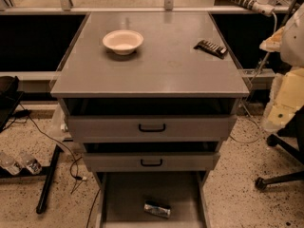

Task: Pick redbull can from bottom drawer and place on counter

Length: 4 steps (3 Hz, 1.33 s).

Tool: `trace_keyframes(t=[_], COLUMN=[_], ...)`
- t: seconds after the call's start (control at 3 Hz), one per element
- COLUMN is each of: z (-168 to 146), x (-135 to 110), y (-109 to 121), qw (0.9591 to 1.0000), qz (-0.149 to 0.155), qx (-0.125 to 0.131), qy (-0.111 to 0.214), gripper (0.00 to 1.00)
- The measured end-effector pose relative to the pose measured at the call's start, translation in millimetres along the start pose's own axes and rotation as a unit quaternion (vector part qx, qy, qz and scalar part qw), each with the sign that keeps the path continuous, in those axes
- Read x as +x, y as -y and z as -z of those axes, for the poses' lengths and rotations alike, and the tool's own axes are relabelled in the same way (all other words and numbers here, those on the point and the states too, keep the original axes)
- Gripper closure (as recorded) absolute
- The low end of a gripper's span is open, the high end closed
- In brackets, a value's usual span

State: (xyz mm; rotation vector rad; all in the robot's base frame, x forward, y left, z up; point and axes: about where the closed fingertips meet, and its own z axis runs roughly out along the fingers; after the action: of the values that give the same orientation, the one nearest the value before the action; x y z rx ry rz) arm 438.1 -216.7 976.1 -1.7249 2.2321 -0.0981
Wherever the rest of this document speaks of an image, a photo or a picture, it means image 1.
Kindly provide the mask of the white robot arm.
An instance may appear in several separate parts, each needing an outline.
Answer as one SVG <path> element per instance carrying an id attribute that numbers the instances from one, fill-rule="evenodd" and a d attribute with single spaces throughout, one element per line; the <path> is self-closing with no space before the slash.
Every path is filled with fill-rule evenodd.
<path id="1" fill-rule="evenodd" d="M 281 61 L 292 67 L 286 74 L 275 75 L 270 102 L 263 113 L 262 128 L 275 133 L 284 128 L 304 105 L 304 5 L 259 47 L 278 52 Z"/>

